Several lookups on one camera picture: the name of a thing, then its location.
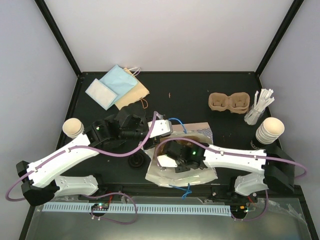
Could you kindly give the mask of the checkered pastry paper bag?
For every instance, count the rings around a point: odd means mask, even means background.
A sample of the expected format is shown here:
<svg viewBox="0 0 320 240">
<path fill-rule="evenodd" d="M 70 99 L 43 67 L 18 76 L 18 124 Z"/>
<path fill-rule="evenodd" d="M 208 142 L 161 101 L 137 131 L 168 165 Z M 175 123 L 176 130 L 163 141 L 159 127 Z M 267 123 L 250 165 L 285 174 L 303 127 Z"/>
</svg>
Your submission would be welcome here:
<svg viewBox="0 0 320 240">
<path fill-rule="evenodd" d="M 142 147 L 150 157 L 145 179 L 159 187 L 181 188 L 202 185 L 218 179 L 216 169 L 204 164 L 204 146 L 213 143 L 207 122 L 173 125 L 170 120 L 157 120 L 151 136 Z"/>
</svg>

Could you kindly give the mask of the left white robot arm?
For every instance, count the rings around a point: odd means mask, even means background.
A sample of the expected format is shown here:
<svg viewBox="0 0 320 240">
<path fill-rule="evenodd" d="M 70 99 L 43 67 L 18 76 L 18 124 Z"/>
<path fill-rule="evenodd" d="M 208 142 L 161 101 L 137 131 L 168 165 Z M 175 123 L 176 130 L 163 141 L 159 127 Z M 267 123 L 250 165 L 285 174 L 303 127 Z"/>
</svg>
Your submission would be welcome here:
<svg viewBox="0 0 320 240">
<path fill-rule="evenodd" d="M 171 123 L 163 115 L 154 112 L 153 118 L 149 118 L 144 109 L 126 106 L 117 114 L 76 132 L 71 142 L 52 154 L 31 163 L 19 162 L 16 169 L 22 199 L 31 206 L 68 195 L 93 196 L 101 200 L 108 188 L 100 174 L 90 171 L 83 176 L 65 176 L 64 173 L 99 154 L 114 158 L 132 156 L 153 147 L 161 137 L 171 133 Z"/>
</svg>

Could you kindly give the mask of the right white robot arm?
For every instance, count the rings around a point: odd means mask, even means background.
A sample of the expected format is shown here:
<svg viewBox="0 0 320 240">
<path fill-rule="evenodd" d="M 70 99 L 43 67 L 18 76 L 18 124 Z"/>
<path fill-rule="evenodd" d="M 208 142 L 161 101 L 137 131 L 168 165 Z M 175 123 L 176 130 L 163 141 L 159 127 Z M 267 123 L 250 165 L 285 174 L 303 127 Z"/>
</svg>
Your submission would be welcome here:
<svg viewBox="0 0 320 240">
<path fill-rule="evenodd" d="M 234 202 L 254 192 L 271 190 L 291 194 L 294 191 L 294 166 L 292 160 L 283 159 L 284 152 L 277 149 L 269 156 L 264 149 L 238 150 L 200 143 L 188 138 L 174 138 L 157 151 L 157 162 L 176 172 L 191 169 L 225 168 L 246 172 L 235 177 L 228 187 L 228 198 Z"/>
</svg>

